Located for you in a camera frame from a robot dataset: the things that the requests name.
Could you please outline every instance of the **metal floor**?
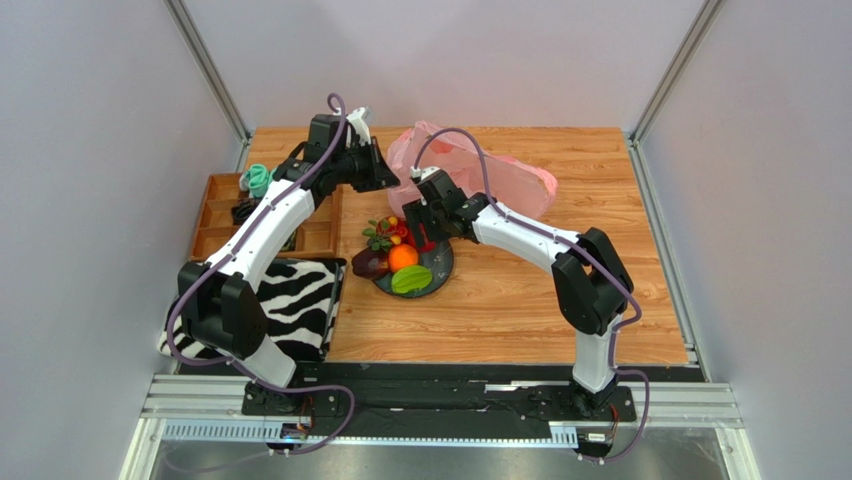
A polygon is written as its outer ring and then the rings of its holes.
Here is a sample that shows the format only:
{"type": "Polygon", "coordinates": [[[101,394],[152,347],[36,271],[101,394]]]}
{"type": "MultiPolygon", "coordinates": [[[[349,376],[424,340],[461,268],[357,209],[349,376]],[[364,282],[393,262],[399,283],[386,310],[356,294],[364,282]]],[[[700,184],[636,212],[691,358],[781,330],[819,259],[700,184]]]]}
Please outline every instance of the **metal floor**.
{"type": "MultiPolygon", "coordinates": [[[[615,450],[635,430],[619,429],[615,450]]],[[[185,475],[157,461],[154,479],[728,479],[714,429],[656,428],[645,431],[631,455],[600,468],[553,448],[329,446],[305,457],[262,458],[233,469],[185,475]]],[[[262,444],[163,442],[158,458],[183,468],[215,466],[264,450],[262,444]]]]}

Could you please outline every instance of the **wooden organizer box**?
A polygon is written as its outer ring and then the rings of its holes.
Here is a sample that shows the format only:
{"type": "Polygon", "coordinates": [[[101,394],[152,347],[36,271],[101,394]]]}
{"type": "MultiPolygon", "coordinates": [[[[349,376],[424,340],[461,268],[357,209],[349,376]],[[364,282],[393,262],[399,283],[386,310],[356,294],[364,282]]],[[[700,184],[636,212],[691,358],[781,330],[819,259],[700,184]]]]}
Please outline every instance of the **wooden organizer box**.
{"type": "MultiPolygon", "coordinates": [[[[231,207],[248,198],[240,190],[240,174],[210,175],[201,213],[192,238],[189,259],[203,262],[222,248],[240,229],[234,225],[231,207]]],[[[332,258],[337,256],[337,239],[340,237],[340,203],[343,192],[338,188],[322,202],[319,209],[296,229],[296,248],[279,252],[278,258],[332,258]]]]}

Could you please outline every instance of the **orange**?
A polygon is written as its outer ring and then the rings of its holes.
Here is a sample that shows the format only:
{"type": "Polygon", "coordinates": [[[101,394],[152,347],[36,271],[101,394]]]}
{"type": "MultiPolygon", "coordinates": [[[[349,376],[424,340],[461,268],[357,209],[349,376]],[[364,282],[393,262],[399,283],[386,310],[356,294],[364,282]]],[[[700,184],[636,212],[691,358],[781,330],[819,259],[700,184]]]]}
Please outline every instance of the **orange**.
{"type": "Polygon", "coordinates": [[[396,245],[388,252],[388,265],[393,273],[411,265],[417,265],[420,256],[417,249],[408,244],[396,245]]]}

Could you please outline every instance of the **white wall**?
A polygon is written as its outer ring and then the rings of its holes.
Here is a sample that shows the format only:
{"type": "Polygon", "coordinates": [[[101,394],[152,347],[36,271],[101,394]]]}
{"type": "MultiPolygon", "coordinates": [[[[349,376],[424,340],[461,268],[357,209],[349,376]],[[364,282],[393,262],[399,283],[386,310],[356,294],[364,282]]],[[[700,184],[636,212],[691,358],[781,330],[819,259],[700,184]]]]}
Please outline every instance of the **white wall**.
{"type": "Polygon", "coordinates": [[[337,91],[379,125],[632,128],[702,0],[187,0],[250,128],[337,91]]]}
{"type": "Polygon", "coordinates": [[[763,478],[849,478],[852,3],[725,4],[644,151],[763,478]]]}
{"type": "Polygon", "coordinates": [[[0,6],[3,478],[116,478],[238,145],[162,0],[0,6]]]}

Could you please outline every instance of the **green fruit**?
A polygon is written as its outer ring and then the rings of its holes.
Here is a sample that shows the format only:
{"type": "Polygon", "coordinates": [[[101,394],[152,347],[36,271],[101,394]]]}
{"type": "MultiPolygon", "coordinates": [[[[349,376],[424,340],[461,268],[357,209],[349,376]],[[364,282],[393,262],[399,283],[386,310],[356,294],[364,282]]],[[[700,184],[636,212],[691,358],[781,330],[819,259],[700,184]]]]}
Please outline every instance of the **green fruit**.
{"type": "Polygon", "coordinates": [[[391,279],[391,290],[398,295],[404,295],[413,290],[426,288],[432,283],[432,271],[421,265],[411,265],[399,269],[391,279]]]}

